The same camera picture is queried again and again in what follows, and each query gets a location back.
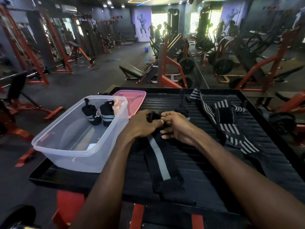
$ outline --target black tray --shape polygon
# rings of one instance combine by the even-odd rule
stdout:
[[[180,90],[171,88],[114,88],[109,95],[124,89],[147,92],[140,110],[170,111],[181,101]],[[190,95],[192,91],[192,89],[185,89],[185,94]],[[235,105],[248,109],[247,112],[238,115],[246,122],[241,126],[243,131],[247,131],[251,140],[268,154],[273,162],[272,165],[281,171],[278,174],[281,178],[281,186],[305,203],[303,163],[242,92],[229,89],[202,89],[201,92],[205,95],[204,101],[207,104],[227,99]],[[191,122],[218,140],[215,128],[200,113],[198,105],[192,102],[186,103],[186,107],[190,112]],[[196,207],[184,206],[184,211],[198,213],[201,209],[213,209],[218,212],[237,212],[238,207],[234,197],[204,156],[195,149],[183,145],[179,146],[179,149],[173,146],[173,153],[185,180],[184,187],[197,203]],[[33,171],[29,179],[37,185],[88,194],[97,177],[96,173],[58,168],[50,160],[45,159]],[[144,205],[168,204],[161,203],[159,195],[153,192],[143,151],[137,150],[136,145],[132,147],[126,166],[123,200]]]

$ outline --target person's right hand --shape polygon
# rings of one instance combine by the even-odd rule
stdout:
[[[176,138],[185,144],[197,146],[192,136],[200,129],[189,122],[184,115],[174,111],[163,112],[161,119],[169,126],[160,131],[163,139]]]

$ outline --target ceiling-mounted speaker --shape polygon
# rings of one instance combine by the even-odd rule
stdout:
[[[193,4],[193,2],[194,2],[194,0],[189,0],[189,4],[190,5]]]

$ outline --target person's left hand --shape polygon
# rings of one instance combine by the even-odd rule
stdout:
[[[138,111],[136,115],[133,115],[126,127],[121,132],[121,135],[128,135],[132,140],[140,137],[146,137],[152,134],[157,128],[161,127],[164,123],[163,120],[154,120],[152,123],[148,123],[147,115],[151,113],[146,109]]]

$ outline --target hand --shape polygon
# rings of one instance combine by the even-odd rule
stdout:
[[[163,112],[161,119],[169,126],[160,131],[163,139],[176,138],[185,144],[197,146],[192,136],[200,129],[189,122],[184,115],[174,111]]]
[[[154,120],[152,123],[148,123],[147,115],[151,113],[150,110],[146,109],[138,111],[136,115],[130,118],[130,121],[121,132],[121,135],[130,136],[131,140],[140,137],[146,137],[152,134],[157,128],[161,127],[164,123],[163,120]]]

